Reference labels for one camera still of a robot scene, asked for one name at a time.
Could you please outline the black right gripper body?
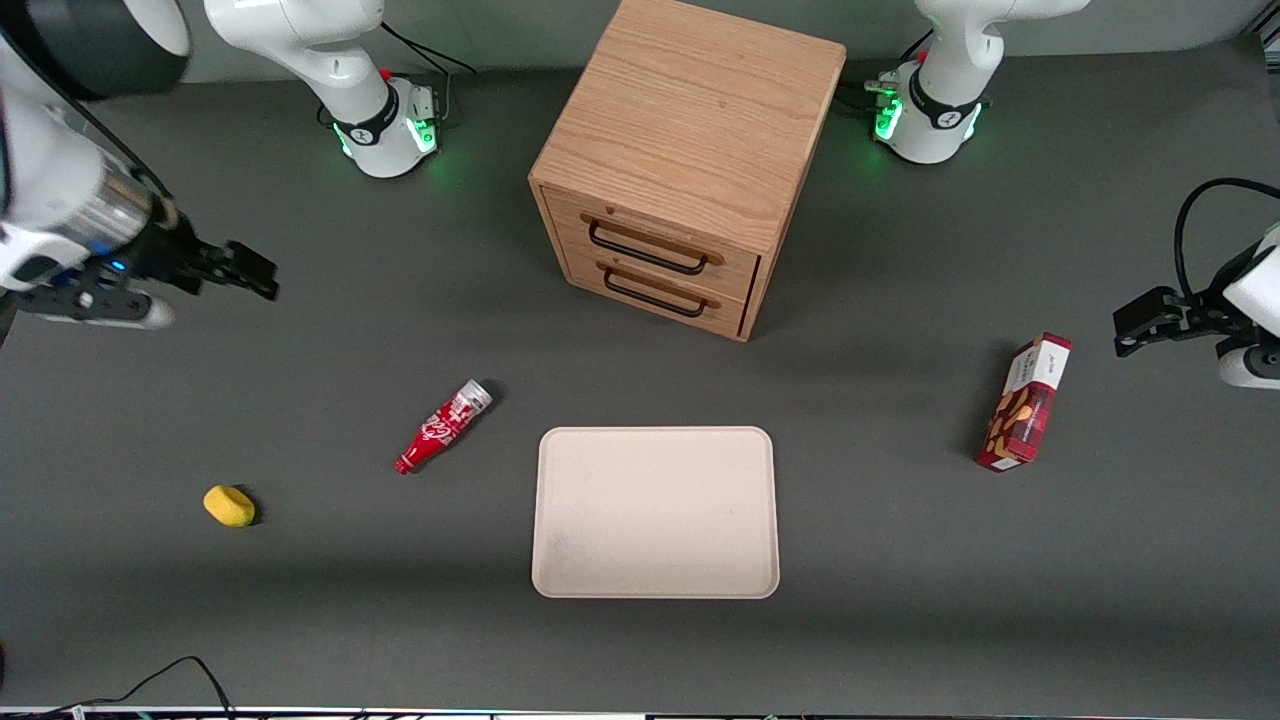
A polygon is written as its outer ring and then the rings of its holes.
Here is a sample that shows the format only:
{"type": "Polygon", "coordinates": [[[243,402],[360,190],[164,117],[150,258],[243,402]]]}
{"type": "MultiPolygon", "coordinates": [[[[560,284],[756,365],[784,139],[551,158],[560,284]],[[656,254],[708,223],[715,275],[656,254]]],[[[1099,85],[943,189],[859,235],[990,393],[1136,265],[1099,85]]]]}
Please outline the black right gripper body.
{"type": "Polygon", "coordinates": [[[219,281],[212,255],[189,219],[169,199],[154,199],[142,231],[125,246],[125,274],[197,295],[219,281]]]}

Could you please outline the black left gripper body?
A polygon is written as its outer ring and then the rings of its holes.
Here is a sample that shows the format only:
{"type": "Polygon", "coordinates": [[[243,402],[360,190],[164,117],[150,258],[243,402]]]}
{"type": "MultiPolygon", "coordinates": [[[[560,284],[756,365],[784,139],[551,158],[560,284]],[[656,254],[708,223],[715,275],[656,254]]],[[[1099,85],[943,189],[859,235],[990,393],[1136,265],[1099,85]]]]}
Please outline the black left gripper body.
{"type": "Polygon", "coordinates": [[[1256,336],[1256,324],[1225,299],[1225,290],[1244,273],[1254,254],[1240,251],[1219,268],[1204,290],[1190,296],[1187,329],[1192,336],[1256,336]]]}

